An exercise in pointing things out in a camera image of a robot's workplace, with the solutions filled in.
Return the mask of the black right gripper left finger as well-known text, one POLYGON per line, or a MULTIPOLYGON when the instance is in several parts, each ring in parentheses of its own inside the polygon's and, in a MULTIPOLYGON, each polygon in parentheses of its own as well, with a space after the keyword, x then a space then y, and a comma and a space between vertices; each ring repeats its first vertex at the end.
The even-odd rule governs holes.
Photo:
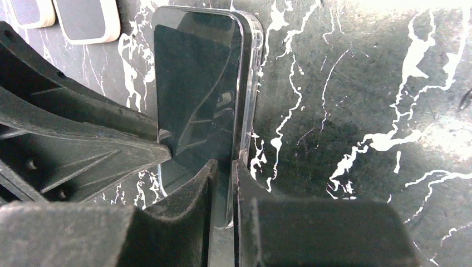
POLYGON ((13 202, 1 208, 2 266, 207 266, 216 160, 146 209, 13 202))

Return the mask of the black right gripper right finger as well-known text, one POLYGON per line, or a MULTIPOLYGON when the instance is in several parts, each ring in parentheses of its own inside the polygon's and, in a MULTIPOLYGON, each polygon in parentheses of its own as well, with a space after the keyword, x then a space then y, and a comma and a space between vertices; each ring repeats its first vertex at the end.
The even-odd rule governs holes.
POLYGON ((274 196, 232 163, 236 266, 420 266, 386 203, 274 196))

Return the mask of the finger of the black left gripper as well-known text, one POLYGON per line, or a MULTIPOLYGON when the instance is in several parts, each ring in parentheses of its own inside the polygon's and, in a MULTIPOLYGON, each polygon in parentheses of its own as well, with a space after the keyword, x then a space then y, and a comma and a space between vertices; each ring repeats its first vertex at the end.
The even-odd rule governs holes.
POLYGON ((21 201, 87 201, 170 157, 164 145, 69 120, 1 89, 1 186, 21 201))
POLYGON ((1 22, 1 87, 66 119, 157 139, 156 121, 67 77, 1 22))

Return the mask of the pink phone case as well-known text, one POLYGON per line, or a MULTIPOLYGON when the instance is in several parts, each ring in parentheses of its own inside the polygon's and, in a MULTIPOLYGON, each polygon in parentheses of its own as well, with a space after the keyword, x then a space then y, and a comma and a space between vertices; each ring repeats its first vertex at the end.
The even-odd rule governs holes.
POLYGON ((51 0, 36 0, 36 1, 39 5, 40 14, 41 14, 40 22, 35 23, 35 24, 29 24, 29 25, 26 25, 26 26, 21 26, 21 25, 18 24, 18 22, 16 20, 17 24, 21 28, 24 28, 24 29, 44 28, 44 27, 49 27, 49 26, 52 26, 52 25, 55 24, 56 15, 55 15, 55 8, 53 6, 53 2, 51 0))

